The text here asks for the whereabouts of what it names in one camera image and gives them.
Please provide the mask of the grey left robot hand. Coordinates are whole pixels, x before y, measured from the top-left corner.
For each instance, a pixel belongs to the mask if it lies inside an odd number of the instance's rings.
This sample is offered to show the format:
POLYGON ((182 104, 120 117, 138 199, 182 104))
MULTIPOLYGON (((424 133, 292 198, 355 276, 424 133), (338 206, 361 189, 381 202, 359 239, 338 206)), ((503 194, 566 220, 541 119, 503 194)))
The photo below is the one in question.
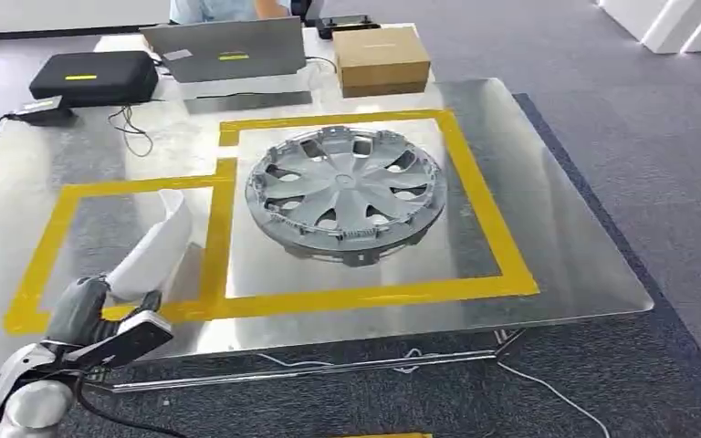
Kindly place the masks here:
POLYGON ((62 293, 47 323, 44 341, 87 347, 115 335, 120 326, 142 311, 158 311, 162 292, 153 290, 120 319, 105 319, 103 308, 111 291, 104 276, 86 276, 72 282, 62 293))

